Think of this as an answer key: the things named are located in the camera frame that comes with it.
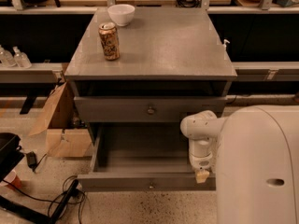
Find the soda can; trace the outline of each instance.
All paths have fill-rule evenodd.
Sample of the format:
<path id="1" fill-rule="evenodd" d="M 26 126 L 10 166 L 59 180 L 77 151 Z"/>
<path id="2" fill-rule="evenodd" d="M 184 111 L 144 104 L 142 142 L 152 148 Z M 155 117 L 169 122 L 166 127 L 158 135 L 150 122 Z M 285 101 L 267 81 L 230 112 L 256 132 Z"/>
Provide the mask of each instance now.
<path id="1" fill-rule="evenodd" d="M 115 23 L 105 22 L 100 24 L 99 35 L 106 60 L 116 60 L 120 57 L 118 30 Z"/>

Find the power adapter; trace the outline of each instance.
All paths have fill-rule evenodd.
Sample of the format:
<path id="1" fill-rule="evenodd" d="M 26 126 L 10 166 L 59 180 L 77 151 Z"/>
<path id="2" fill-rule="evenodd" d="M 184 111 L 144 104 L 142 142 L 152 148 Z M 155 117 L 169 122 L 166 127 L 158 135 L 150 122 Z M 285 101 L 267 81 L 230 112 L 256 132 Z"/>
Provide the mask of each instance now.
<path id="1" fill-rule="evenodd" d="M 26 159 L 28 167 L 30 167 L 32 171 L 35 171 L 37 167 L 36 154 L 34 152 L 26 153 Z"/>

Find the concrete floor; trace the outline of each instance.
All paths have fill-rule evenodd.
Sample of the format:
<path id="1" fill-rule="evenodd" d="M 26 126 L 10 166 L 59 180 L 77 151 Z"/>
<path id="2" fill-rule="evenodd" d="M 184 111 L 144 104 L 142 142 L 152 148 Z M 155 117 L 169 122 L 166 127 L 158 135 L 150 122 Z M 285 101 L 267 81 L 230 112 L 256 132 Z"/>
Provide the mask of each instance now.
<path id="1" fill-rule="evenodd" d="M 21 138 L 25 152 L 34 151 L 40 160 L 45 154 L 46 133 L 29 137 L 28 133 L 41 112 L 45 99 L 36 100 L 27 115 L 19 115 L 24 98 L 0 99 L 0 133 L 11 132 Z M 298 105 L 292 95 L 231 96 L 223 115 L 228 116 L 247 105 Z M 21 190 L 39 199 L 53 200 L 63 190 L 64 181 L 71 175 L 87 174 L 90 158 L 46 158 L 36 170 L 28 168 L 23 159 L 15 168 L 22 182 Z M 0 195 L 47 214 L 49 203 L 33 201 L 19 192 L 0 187 Z M 0 224 L 30 223 L 0 210 Z M 78 205 L 70 205 L 57 223 L 79 223 Z M 90 192 L 82 211 L 81 223 L 172 223 L 216 224 L 216 191 L 139 191 Z"/>

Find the clear bottle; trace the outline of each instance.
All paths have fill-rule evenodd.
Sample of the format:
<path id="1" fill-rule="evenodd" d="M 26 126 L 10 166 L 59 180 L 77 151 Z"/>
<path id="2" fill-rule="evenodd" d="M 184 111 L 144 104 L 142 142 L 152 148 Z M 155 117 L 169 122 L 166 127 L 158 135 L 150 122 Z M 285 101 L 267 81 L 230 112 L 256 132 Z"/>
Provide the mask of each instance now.
<path id="1" fill-rule="evenodd" d="M 4 67 L 11 67 L 17 64 L 15 59 L 13 59 L 12 54 L 8 50 L 2 48 L 1 45 L 0 45 L 0 61 L 2 66 Z"/>
<path id="2" fill-rule="evenodd" d="M 24 52 L 20 52 L 18 47 L 13 47 L 15 51 L 15 61 L 20 68 L 30 68 L 32 66 L 31 62 L 29 61 L 27 55 Z"/>

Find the drawer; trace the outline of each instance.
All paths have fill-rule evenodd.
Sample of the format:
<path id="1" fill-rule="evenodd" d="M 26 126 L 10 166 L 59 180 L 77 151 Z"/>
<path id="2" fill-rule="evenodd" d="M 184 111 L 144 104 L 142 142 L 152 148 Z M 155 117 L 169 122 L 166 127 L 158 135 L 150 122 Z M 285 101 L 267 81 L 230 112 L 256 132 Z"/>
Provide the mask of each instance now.
<path id="1" fill-rule="evenodd" d="M 187 114 L 220 114 L 225 97 L 75 97 L 85 122 L 179 122 Z"/>
<path id="2" fill-rule="evenodd" d="M 214 175 L 196 183 L 188 148 L 179 123 L 105 124 L 92 169 L 78 179 L 85 191 L 215 190 Z"/>

